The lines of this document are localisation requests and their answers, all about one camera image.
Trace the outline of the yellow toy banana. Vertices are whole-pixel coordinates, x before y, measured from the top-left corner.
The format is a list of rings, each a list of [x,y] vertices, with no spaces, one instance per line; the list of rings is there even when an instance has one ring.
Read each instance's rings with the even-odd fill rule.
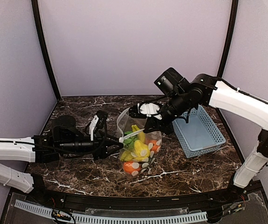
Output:
[[[145,143],[145,133],[137,125],[131,125],[131,128],[133,132],[140,131],[139,133],[137,133],[137,139],[140,140],[142,143]]]

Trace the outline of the green toy cabbage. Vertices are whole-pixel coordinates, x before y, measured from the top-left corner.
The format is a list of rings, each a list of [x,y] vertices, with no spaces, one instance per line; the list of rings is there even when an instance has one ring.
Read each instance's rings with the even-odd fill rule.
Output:
[[[134,148],[134,142],[137,140],[137,138],[135,136],[132,136],[128,139],[125,139],[123,141],[123,144],[124,144],[124,148],[127,149],[127,150],[133,150]]]

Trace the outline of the orange green toy mango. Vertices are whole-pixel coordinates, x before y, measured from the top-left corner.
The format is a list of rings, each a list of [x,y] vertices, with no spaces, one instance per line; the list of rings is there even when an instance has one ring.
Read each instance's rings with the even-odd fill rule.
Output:
[[[146,139],[146,144],[149,145],[149,149],[152,152],[158,153],[161,149],[162,140],[148,140],[148,139]]]

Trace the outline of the orange toy orange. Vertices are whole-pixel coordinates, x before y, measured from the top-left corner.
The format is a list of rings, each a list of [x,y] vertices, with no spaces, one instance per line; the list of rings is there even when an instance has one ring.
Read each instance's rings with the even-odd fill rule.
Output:
[[[123,163],[123,170],[131,176],[137,176],[141,170],[141,166],[138,162],[127,161]]]

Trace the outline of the clear dotted zip top bag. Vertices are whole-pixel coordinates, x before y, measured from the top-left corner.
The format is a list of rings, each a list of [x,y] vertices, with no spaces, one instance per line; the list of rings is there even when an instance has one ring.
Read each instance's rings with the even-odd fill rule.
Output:
[[[162,146],[162,133],[144,133],[145,124],[145,119],[130,117],[128,108],[117,118],[117,137],[123,144],[119,159],[128,178],[136,178],[146,172]]]

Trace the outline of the yellow toy pepper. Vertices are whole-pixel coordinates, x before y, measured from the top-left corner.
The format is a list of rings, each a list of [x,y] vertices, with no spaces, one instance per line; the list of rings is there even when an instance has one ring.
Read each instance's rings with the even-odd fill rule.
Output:
[[[150,156],[150,149],[148,145],[142,143],[140,140],[134,142],[133,150],[124,150],[120,156],[120,161],[143,161]]]

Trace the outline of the light blue perforated basket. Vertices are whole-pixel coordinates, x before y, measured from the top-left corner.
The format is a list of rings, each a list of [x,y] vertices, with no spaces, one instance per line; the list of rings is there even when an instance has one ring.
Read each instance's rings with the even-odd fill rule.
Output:
[[[192,158],[219,150],[226,140],[206,110],[199,106],[184,112],[183,118],[172,122],[186,158]]]

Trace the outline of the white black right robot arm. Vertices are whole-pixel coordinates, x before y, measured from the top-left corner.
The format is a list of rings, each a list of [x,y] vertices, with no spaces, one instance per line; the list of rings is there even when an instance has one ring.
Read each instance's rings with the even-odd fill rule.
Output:
[[[242,91],[220,77],[199,74],[189,82],[174,68],[164,71],[154,84],[168,101],[163,105],[145,102],[138,106],[138,112],[147,117],[145,133],[164,132],[172,121],[199,105],[230,112],[261,128],[257,145],[233,175],[232,185],[223,191],[223,199],[234,202],[241,195],[241,189],[268,163],[268,101]]]

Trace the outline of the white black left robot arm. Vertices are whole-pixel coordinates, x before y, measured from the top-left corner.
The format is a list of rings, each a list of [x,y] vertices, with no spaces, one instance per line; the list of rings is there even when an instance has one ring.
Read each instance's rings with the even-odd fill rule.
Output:
[[[123,148],[118,138],[109,135],[107,114],[97,112],[89,123],[88,133],[76,128],[76,119],[62,115],[51,122],[51,132],[18,139],[0,138],[0,161],[25,161],[50,163],[61,156],[71,158],[91,154],[95,160],[105,159]],[[0,164],[0,184],[18,189],[40,203],[50,200],[50,192],[44,187],[43,178],[36,174],[23,173]]]

